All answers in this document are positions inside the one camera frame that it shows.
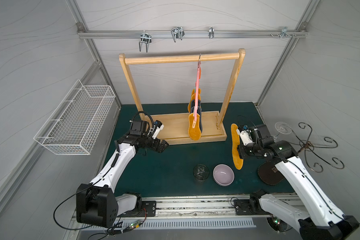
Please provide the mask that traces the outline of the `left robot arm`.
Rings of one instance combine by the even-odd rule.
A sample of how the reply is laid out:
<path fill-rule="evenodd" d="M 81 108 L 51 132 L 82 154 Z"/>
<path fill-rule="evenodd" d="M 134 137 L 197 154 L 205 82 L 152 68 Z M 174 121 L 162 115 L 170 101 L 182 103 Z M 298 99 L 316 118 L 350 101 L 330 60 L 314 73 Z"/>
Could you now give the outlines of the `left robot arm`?
<path fill-rule="evenodd" d="M 117 216 L 133 211 L 138 205 L 138 194 L 115 197 L 117 183 L 138 149 L 147 148 L 162 153 L 169 143 L 147 136 L 123 135 L 117 149 L 98 175 L 89 184 L 81 184 L 76 195 L 76 220 L 98 227 L 111 227 Z"/>

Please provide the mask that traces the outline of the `yellow insole back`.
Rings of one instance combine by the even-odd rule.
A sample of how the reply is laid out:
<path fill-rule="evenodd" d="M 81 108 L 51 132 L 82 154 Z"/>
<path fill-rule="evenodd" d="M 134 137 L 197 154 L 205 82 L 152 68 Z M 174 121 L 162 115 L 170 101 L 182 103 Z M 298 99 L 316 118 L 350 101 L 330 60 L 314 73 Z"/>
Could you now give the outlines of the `yellow insole back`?
<path fill-rule="evenodd" d="M 195 91 L 196 89 L 193 89 L 192 90 L 192 94 L 191 94 L 191 100 L 190 100 L 190 103 L 188 104 L 188 112 L 191 113 L 191 108 L 195 106 Z M 199 89 L 198 91 L 198 101 L 200 102 L 201 101 L 201 89 Z"/>

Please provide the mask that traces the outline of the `dark navy insole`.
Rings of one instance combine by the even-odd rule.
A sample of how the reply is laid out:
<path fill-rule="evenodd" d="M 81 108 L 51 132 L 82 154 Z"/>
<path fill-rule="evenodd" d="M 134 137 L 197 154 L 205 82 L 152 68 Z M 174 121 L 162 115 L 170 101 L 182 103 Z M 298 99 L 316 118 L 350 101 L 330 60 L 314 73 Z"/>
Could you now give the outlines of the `dark navy insole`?
<path fill-rule="evenodd" d="M 201 132 L 203 132 L 203 125 L 202 125 L 202 107 L 201 107 L 201 101 L 200 101 L 200 100 L 198 100 L 197 114 L 198 114 L 198 116 L 199 116 L 199 128 L 200 128 Z"/>

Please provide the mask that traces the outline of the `metal glass holder stand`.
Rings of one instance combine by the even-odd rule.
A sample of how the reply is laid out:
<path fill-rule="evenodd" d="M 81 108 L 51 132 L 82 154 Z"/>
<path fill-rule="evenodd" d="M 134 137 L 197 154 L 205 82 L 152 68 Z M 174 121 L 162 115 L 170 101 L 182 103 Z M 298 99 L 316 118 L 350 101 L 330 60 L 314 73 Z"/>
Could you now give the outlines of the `metal glass holder stand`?
<path fill-rule="evenodd" d="M 306 140 L 301 140 L 297 136 L 297 134 L 294 132 L 294 130 L 292 129 L 292 133 L 299 140 L 299 143 L 298 144 L 291 143 L 291 144 L 300 146 L 300 149 L 298 150 L 298 154 L 301 152 L 304 153 L 305 162 L 306 162 L 307 166 L 309 167 L 309 169 L 311 169 L 315 173 L 322 173 L 324 171 L 324 168 L 320 163 L 317 163 L 317 162 L 314 163 L 313 167 L 311 167 L 309 165 L 308 159 L 307 159 L 307 152 L 313 153 L 317 158 L 321 159 L 323 162 L 325 162 L 326 164 L 330 165 L 331 167 L 333 167 L 335 169 L 342 170 L 345 168 L 344 163 L 339 158 L 333 157 L 332 158 L 333 163 L 330 163 L 314 152 L 315 149 L 335 149 L 335 148 L 337 148 L 339 145 L 333 138 L 324 137 L 324 141 L 329 143 L 330 144 L 329 146 L 314 144 L 310 141 L 310 137 L 313 132 L 313 128 L 309 124 L 304 123 L 304 122 L 300 122 L 298 124 L 298 126 L 301 129 L 305 129 L 306 127 L 310 128 L 309 136 Z M 270 185 L 270 186 L 275 186 L 278 183 L 280 183 L 283 179 L 285 179 L 285 177 L 277 170 L 277 168 L 271 162 L 265 162 L 258 168 L 258 176 L 265 184 Z"/>

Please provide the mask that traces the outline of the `wooden clothes rack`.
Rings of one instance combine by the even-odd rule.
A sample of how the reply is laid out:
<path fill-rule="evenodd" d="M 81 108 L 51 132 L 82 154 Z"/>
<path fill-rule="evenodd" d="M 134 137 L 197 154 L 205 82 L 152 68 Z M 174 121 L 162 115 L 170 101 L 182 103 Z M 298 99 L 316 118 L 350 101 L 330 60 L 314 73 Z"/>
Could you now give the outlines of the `wooden clothes rack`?
<path fill-rule="evenodd" d="M 227 108 L 229 106 L 240 70 L 246 55 L 245 49 L 239 49 L 237 53 L 227 54 L 206 54 L 201 55 L 201 63 L 208 61 L 234 60 L 233 70 L 225 93 L 224 101 L 220 111 L 207 111 L 202 113 L 202 136 L 198 141 L 193 141 L 188 134 L 189 114 L 161 114 L 153 117 L 164 124 L 164 129 L 160 131 L 158 137 L 166 140 L 170 145 L 183 145 L 208 142 L 222 142 L 227 139 L 227 133 L 223 124 Z M 130 70 L 130 65 L 148 65 L 148 64 L 173 64 L 197 62 L 198 55 L 185 56 L 160 56 L 146 58 L 127 58 L 125 54 L 119 54 L 121 67 L 125 74 L 127 83 L 130 87 L 135 105 L 138 111 L 143 110 L 143 106 L 138 95 L 138 91 Z"/>

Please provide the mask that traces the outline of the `pink clip hanger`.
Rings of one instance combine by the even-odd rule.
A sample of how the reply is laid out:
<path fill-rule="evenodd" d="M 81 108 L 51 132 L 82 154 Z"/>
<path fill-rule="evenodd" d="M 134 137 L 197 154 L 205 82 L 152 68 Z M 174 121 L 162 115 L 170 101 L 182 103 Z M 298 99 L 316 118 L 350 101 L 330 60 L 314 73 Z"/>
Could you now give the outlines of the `pink clip hanger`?
<path fill-rule="evenodd" d="M 199 105 L 199 85 L 200 85 L 200 78 L 201 78 L 201 55 L 199 55 L 198 60 L 198 68 L 197 68 L 197 80 L 196 80 L 196 89 L 195 89 L 195 106 L 194 106 L 194 120 L 193 120 L 193 128 L 195 128 L 197 123 L 197 110 Z"/>

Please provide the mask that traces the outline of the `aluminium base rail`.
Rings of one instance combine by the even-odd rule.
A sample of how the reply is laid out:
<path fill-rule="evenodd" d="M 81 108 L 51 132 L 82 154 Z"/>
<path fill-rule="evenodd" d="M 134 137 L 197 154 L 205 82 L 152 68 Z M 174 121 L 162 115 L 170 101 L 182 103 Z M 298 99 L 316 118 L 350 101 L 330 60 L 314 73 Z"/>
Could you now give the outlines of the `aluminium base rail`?
<path fill-rule="evenodd" d="M 306 207 L 297 194 L 212 195 L 180 197 L 146 197 L 112 194 L 92 198 L 80 197 L 77 203 L 79 222 L 108 225 L 118 216 L 124 218 L 149 217 L 224 218 L 224 217 L 278 217 L 284 221 L 306 219 Z"/>

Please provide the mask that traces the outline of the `metal double hook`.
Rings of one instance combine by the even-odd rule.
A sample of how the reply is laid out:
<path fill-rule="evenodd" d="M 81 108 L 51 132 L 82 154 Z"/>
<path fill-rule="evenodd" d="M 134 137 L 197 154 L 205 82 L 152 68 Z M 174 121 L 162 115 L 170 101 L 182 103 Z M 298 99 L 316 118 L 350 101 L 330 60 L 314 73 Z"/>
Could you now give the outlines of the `metal double hook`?
<path fill-rule="evenodd" d="M 149 50 L 150 43 L 152 42 L 152 36 L 146 32 L 140 35 L 140 41 L 139 41 L 139 51 L 141 52 L 143 49 L 143 46 L 146 48 L 146 53 Z"/>

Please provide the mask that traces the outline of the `small metal hook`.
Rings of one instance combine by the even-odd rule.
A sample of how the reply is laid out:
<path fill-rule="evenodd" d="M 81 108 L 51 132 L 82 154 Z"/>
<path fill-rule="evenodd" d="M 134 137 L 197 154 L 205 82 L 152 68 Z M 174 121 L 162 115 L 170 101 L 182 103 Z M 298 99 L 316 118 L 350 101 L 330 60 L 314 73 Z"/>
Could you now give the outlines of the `small metal hook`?
<path fill-rule="evenodd" d="M 214 27 L 209 27 L 209 39 L 213 39 L 215 36 L 215 29 Z"/>

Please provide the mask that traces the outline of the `yellow insole front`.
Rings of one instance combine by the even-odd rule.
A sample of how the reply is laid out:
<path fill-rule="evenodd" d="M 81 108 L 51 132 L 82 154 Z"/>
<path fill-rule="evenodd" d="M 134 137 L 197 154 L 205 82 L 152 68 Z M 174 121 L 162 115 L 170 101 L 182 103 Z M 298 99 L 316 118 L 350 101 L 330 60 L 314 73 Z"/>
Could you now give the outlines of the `yellow insole front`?
<path fill-rule="evenodd" d="M 240 136 L 237 133 L 238 126 L 236 124 L 231 124 L 231 135 L 232 135 L 232 158 L 237 170 L 241 170 L 243 167 L 244 160 L 241 159 L 238 151 L 238 146 L 240 145 Z"/>

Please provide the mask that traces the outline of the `metal loop hook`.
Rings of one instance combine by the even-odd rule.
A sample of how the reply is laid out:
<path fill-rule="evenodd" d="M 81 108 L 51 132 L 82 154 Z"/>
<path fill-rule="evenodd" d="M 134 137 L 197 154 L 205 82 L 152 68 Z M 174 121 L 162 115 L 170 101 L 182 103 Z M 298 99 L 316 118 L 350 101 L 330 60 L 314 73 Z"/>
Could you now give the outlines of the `metal loop hook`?
<path fill-rule="evenodd" d="M 177 39 L 182 41 L 183 37 L 185 35 L 184 28 L 183 27 L 175 27 L 175 28 L 171 29 L 171 35 L 172 35 L 174 42 L 176 42 Z"/>

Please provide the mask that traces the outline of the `purple bowl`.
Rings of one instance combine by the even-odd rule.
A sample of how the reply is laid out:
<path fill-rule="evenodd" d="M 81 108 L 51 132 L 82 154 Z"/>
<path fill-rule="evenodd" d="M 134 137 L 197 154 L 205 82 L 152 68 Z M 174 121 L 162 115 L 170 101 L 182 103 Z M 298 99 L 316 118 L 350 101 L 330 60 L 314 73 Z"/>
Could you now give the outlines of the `purple bowl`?
<path fill-rule="evenodd" d="M 218 185 L 227 187 L 233 183 L 235 174 L 229 166 L 220 164 L 215 166 L 213 170 L 213 178 Z"/>

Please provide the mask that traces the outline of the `hanging wine glass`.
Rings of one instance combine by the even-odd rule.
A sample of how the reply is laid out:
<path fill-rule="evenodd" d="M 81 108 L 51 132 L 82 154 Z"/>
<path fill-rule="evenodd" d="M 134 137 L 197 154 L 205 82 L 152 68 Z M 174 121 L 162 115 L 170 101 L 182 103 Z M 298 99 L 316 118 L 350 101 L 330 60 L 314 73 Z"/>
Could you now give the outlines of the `hanging wine glass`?
<path fill-rule="evenodd" d="M 275 123 L 275 128 L 280 134 L 289 135 L 292 133 L 292 128 L 284 122 Z"/>

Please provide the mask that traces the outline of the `white vented strip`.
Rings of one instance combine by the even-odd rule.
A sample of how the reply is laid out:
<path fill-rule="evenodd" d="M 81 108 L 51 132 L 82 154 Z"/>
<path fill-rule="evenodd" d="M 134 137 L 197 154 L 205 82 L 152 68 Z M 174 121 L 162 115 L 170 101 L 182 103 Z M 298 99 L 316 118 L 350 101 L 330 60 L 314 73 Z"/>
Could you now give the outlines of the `white vented strip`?
<path fill-rule="evenodd" d="M 256 228 L 252 218 L 148 219 L 137 230 Z"/>

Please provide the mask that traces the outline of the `yellow insole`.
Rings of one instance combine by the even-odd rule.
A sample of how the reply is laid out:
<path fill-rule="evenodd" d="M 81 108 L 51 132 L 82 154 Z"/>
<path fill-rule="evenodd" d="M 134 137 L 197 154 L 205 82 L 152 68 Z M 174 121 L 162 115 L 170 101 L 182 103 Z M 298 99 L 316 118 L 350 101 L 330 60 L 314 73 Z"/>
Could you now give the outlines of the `yellow insole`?
<path fill-rule="evenodd" d="M 201 116 L 198 113 L 189 114 L 188 134 L 193 141 L 198 141 L 202 136 Z"/>
<path fill-rule="evenodd" d="M 190 103 L 188 104 L 188 112 L 191 113 L 191 108 L 195 106 L 195 91 L 196 89 L 193 89 L 192 90 L 192 94 L 191 94 L 191 100 L 190 100 Z M 200 102 L 201 101 L 201 89 L 199 89 L 198 91 L 198 101 Z"/>
<path fill-rule="evenodd" d="M 231 124 L 231 135 L 232 135 L 232 158 L 237 170 L 241 170 L 243 167 L 244 160 L 241 159 L 238 151 L 238 146 L 240 145 L 240 136 L 237 133 L 238 126 L 236 124 Z"/>

